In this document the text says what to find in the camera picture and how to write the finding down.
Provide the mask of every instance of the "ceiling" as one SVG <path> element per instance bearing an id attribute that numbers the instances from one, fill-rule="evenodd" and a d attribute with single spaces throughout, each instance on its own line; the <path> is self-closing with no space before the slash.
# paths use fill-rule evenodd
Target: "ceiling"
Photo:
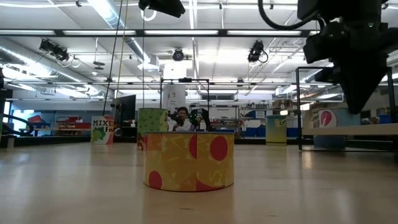
<path id="1" fill-rule="evenodd" d="M 91 7 L 86 6 L 86 1 L 80 1 L 83 7 L 51 7 L 51 8 L 23 8 L 23 7 L 1 7 L 0 6 L 0 29 L 109 29 L 109 25 L 104 19 Z M 183 5 L 188 6 L 189 1 L 183 0 Z M 35 1 L 0 1 L 0 3 L 20 4 L 20 5 L 44 5 L 51 4 L 74 4 L 75 1 L 67 0 L 35 0 Z M 114 1 L 116 5 L 120 5 L 121 1 Z M 129 4 L 137 3 L 137 1 L 129 1 Z M 218 8 L 219 0 L 197 0 L 197 11 L 187 10 L 181 18 L 177 19 L 163 13 L 157 13 L 152 21 L 144 22 L 141 17 L 141 10 L 137 6 L 128 6 L 126 27 L 128 29 L 271 29 L 260 17 L 258 9 L 256 9 L 256 0 L 223 0 L 224 6 L 239 7 Z M 295 6 L 297 0 L 273 0 L 275 5 L 286 4 L 290 8 Z M 398 4 L 398 0 L 389 1 L 391 4 Z M 390 27 L 398 27 L 398 11 L 393 9 L 385 9 L 382 12 L 382 21 L 388 22 Z M 147 10 L 146 15 L 151 16 L 153 11 Z M 267 10 L 269 17 L 278 24 L 294 24 L 298 20 L 295 10 L 279 9 L 275 7 L 273 10 Z M 126 15 L 126 7 L 122 8 L 121 17 Z M 302 29 L 317 30 L 317 25 L 311 22 Z M 36 52 L 40 55 L 43 53 L 39 50 L 42 40 L 40 37 L 7 37 L 8 40 L 18 45 Z M 160 80 L 159 72 L 145 72 L 137 68 L 141 64 L 132 50 L 124 45 L 121 56 L 123 41 L 117 40 L 115 48 L 115 60 L 111 71 L 111 52 L 114 47 L 114 38 L 103 37 L 98 40 L 98 55 L 96 60 L 106 65 L 104 70 L 94 76 L 93 61 L 95 60 L 94 38 L 89 37 L 51 37 L 50 40 L 62 47 L 68 49 L 68 52 L 78 58 L 81 62 L 80 66 L 74 68 L 69 66 L 68 69 L 85 76 L 89 80 L 103 82 L 111 73 L 113 80 L 117 81 L 120 73 L 121 82 L 151 82 L 152 80 Z M 257 64 L 251 67 L 248 64 L 248 52 L 256 40 L 262 40 L 267 47 L 269 53 L 269 61 L 265 64 Z M 294 71 L 299 66 L 307 66 L 304 55 L 300 48 L 305 43 L 303 38 L 254 38 L 254 37 L 196 37 L 193 41 L 191 37 L 146 37 L 136 38 L 138 44 L 144 49 L 148 55 L 157 55 L 160 64 L 172 62 L 171 52 L 176 48 L 183 49 L 189 60 L 184 61 L 183 66 L 187 67 L 187 76 L 194 77 L 193 69 L 193 46 L 197 50 L 197 77 L 208 78 L 214 82 L 231 82 L 238 78 L 244 78 L 250 82 L 293 82 Z M 53 60 L 49 55 L 44 57 Z M 312 64 L 311 66 L 326 66 L 328 62 L 322 61 Z M 213 88 L 232 88 L 231 86 L 217 86 Z M 140 89 L 142 85 L 120 86 L 124 89 Z M 276 86 L 259 86 L 257 90 L 274 90 Z"/>

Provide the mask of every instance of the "metal frame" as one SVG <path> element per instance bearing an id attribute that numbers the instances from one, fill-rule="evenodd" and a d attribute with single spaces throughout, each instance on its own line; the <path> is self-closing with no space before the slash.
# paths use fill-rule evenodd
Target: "metal frame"
<path id="1" fill-rule="evenodd" d="M 200 78 L 200 79 L 191 79 L 191 78 L 189 78 L 189 79 L 187 79 L 187 81 L 190 81 L 190 82 L 180 82 L 180 80 L 183 80 L 183 79 L 164 79 L 164 78 L 160 79 L 160 108 L 162 108 L 162 92 L 163 92 L 163 82 L 164 81 L 171 81 L 169 83 L 170 85 L 174 85 L 175 84 L 173 81 L 178 81 L 181 84 L 187 84 L 187 83 L 190 84 L 190 83 L 192 83 L 192 81 L 196 81 L 199 85 L 201 85 L 200 84 L 201 81 L 204 81 L 204 82 L 207 82 L 207 111 L 210 111 L 210 80 L 209 79 L 203 79 L 203 78 Z"/>
<path id="2" fill-rule="evenodd" d="M 29 34 L 29 31 L 53 31 L 53 34 Z M 201 31 L 201 30 L 212 30 L 217 31 L 215 34 L 146 34 L 145 31 L 187 31 L 192 32 L 193 30 Z M 280 38 L 296 38 L 296 37 L 309 37 L 312 30 L 295 30 L 301 32 L 296 35 L 277 35 L 277 34 L 228 34 L 228 31 L 273 31 L 273 29 L 126 29 L 126 32 L 135 32 L 135 34 L 126 34 L 123 35 L 123 32 L 120 34 L 68 34 L 66 35 L 64 31 L 79 31 L 79 32 L 101 32 L 101 31 L 114 31 L 113 29 L 0 29 L 0 37 L 280 37 Z"/>
<path id="3" fill-rule="evenodd" d="M 297 119 L 297 124 L 298 124 L 298 138 L 297 138 L 297 143 L 298 143 L 298 149 L 300 152 L 395 152 L 395 151 L 375 151 L 375 150 L 344 150 L 344 151 L 339 151 L 339 150 L 316 150 L 316 149 L 303 149 L 303 138 L 302 138 L 302 122 L 301 122 L 301 109 L 300 109 L 300 70 L 301 69 L 325 69 L 325 68 L 330 68 L 330 67 L 297 67 L 296 68 L 296 86 L 297 86 L 297 111 L 298 111 L 298 119 Z M 388 81 L 388 88 L 389 88 L 389 101 L 390 101 L 390 114 L 391 114 L 391 122 L 396 123 L 397 122 L 397 111 L 396 111 L 396 103 L 395 103 L 395 96 L 394 96 L 394 81 L 392 79 L 392 68 L 388 67 L 387 71 L 387 81 Z M 397 149 L 398 148 L 398 137 L 393 138 L 393 148 Z"/>

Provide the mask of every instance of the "green cylindrical box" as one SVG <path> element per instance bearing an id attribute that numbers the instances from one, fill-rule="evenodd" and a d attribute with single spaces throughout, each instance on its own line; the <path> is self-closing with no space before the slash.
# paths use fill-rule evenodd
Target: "green cylindrical box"
<path id="1" fill-rule="evenodd" d="M 266 116 L 266 143 L 267 144 L 287 144 L 286 138 L 286 116 L 269 115 Z"/>
<path id="2" fill-rule="evenodd" d="M 167 113 L 161 108 L 138 109 L 137 149 L 145 149 L 146 131 L 167 131 Z"/>

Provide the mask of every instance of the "wooden floor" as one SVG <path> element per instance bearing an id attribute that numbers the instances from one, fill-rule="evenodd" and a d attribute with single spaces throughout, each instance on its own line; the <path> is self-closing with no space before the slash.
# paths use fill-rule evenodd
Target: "wooden floor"
<path id="1" fill-rule="evenodd" d="M 235 184 L 202 193 L 146 187 L 143 155 L 133 144 L 0 152 L 0 223 L 398 222 L 398 166 L 391 154 L 235 150 Z"/>

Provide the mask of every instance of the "person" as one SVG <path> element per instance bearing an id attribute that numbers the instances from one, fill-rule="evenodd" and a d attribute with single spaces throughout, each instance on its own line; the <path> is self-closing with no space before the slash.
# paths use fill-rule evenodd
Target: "person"
<path id="1" fill-rule="evenodd" d="M 178 119 L 182 120 L 183 123 L 181 122 L 176 122 L 176 121 L 172 121 L 172 125 L 173 125 L 173 131 L 190 131 L 191 130 L 191 122 L 188 119 L 188 109 L 184 106 L 180 107 L 177 110 L 177 117 Z"/>

